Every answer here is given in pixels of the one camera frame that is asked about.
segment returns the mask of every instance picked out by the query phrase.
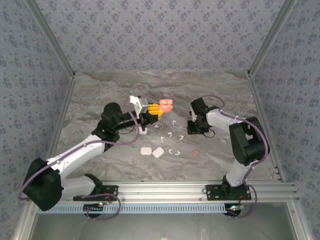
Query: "blue floral wallpaper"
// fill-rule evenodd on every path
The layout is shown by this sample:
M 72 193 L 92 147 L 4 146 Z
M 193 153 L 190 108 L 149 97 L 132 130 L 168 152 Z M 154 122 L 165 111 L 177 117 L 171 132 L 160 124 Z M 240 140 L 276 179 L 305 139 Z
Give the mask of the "blue floral wallpaper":
M 37 0 L 72 68 L 246 70 L 283 0 Z
M 0 239 L 9 240 L 18 190 L 46 156 L 69 78 L 23 0 L 1 0 L 0 23 Z
M 299 0 L 254 77 L 288 181 L 320 239 L 320 1 Z

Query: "purple cable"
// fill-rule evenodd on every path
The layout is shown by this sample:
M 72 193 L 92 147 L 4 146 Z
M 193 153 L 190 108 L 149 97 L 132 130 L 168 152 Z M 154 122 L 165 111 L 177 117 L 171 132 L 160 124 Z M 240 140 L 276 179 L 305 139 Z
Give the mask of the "purple cable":
M 119 207 L 118 207 L 117 211 L 116 211 L 112 216 L 93 218 L 93 217 L 90 217 L 90 216 L 89 216 L 89 212 L 91 211 L 91 209 L 93 209 L 93 207 L 89 207 L 89 209 L 86 211 L 86 214 L 85 214 L 85 215 L 88 217 L 88 220 L 94 220 L 94 221 L 101 221 L 101 220 L 102 220 L 102 221 L 104 221 L 104 220 L 113 219 L 114 217 L 116 217 L 116 216 L 119 214 L 119 212 L 120 212 L 120 210 L 121 210 L 121 201 L 120 201 L 120 199 L 119 199 L 116 195 L 114 195 L 114 194 L 111 194 L 111 193 L 101 193 L 101 194 L 88 195 L 88 196 L 86 196 L 86 195 L 80 195 L 80 196 L 78 196 L 78 197 L 81 197 L 81 198 L 95 198 L 95 197 L 103 197 L 103 196 L 113 197 L 113 198 L 115 198 L 115 199 L 118 201 Z
M 256 206 L 257 206 L 257 202 L 258 202 L 257 192 L 256 192 L 255 188 L 254 188 L 252 185 L 247 184 L 246 179 L 247 179 L 248 175 L 251 173 L 251 171 L 252 171 L 252 169 L 253 169 L 254 166 L 256 166 L 256 165 L 258 165 L 258 164 L 261 164 L 263 161 L 266 160 L 266 158 L 267 158 L 267 156 L 268 156 L 268 150 L 269 150 L 269 148 L 268 148 L 268 143 L 267 143 L 267 139 L 266 139 L 265 135 L 262 133 L 262 131 L 261 131 L 256 125 L 254 125 L 252 122 L 249 122 L 248 120 L 246 120 L 246 119 L 244 119 L 244 118 L 242 118 L 242 117 L 233 116 L 233 115 L 231 115 L 231 114 L 228 114 L 228 113 L 224 112 L 224 111 L 223 111 L 223 107 L 226 105 L 226 103 L 225 103 L 225 101 L 224 101 L 222 98 L 220 98 L 219 96 L 213 95 L 213 94 L 207 94 L 207 95 L 201 96 L 201 98 L 205 98 L 205 97 L 213 97 L 213 98 L 215 98 L 215 99 L 220 100 L 220 101 L 222 102 L 222 106 L 219 108 L 220 113 L 221 113 L 223 116 L 227 117 L 227 118 L 235 119 L 235 120 L 240 120 L 240 121 L 242 121 L 242 122 L 250 125 L 251 127 L 253 127 L 254 130 L 256 130 L 257 133 L 261 136 L 262 141 L 263 141 L 263 144 L 264 144 L 264 149 L 265 149 L 265 151 L 264 151 L 264 155 L 263 155 L 262 159 L 261 159 L 260 161 L 256 162 L 256 163 L 253 163 L 253 164 L 251 165 L 251 168 L 250 168 L 250 169 L 248 170 L 248 172 L 243 176 L 243 179 L 242 179 L 243 184 L 244 184 L 245 186 L 249 187 L 249 188 L 252 188 L 252 190 L 253 190 L 253 192 L 254 192 L 254 195 L 255 195 L 255 197 L 254 197 L 254 205 L 253 205 L 253 207 L 250 209 L 250 211 L 248 211 L 246 214 L 244 214 L 244 215 L 242 215 L 242 216 L 230 216 L 231 218 L 242 219 L 242 218 L 245 218 L 245 217 L 249 216 L 249 215 L 254 211 L 254 209 L 255 209 Z
M 140 132 L 139 132 L 139 124 L 135 118 L 135 116 L 132 114 L 132 112 L 128 109 L 127 107 L 127 103 L 129 102 L 129 98 L 127 100 L 124 101 L 124 107 L 127 110 L 127 112 L 129 113 L 130 117 L 132 118 L 132 120 L 134 121 L 135 124 L 135 128 L 136 128 L 136 135 L 135 138 L 129 142 L 112 142 L 112 141 L 102 141 L 102 140 L 95 140 L 95 141 L 89 141 L 88 143 L 78 146 L 77 148 L 73 149 L 72 151 L 68 152 L 67 154 L 65 154 L 64 156 L 60 157 L 59 159 L 55 160 L 54 162 L 50 163 L 49 165 L 41 168 L 39 171 L 37 171 L 35 174 L 33 174 L 22 186 L 22 188 L 20 189 L 19 193 L 18 193 L 18 199 L 19 200 L 29 200 L 28 197 L 22 197 L 22 193 L 23 191 L 26 189 L 26 187 L 32 182 L 32 180 L 34 180 L 39 174 L 41 174 L 42 172 L 44 172 L 45 170 L 51 168 L 53 165 L 57 164 L 58 161 L 63 161 L 66 157 L 70 156 L 71 154 L 74 154 L 76 151 L 85 148 L 91 144 L 97 144 L 97 143 L 103 143 L 103 144 L 111 144 L 111 145 L 117 145 L 117 146 L 125 146 L 125 145 L 130 145 L 133 144 L 135 141 L 137 141 L 137 139 L 139 138 Z

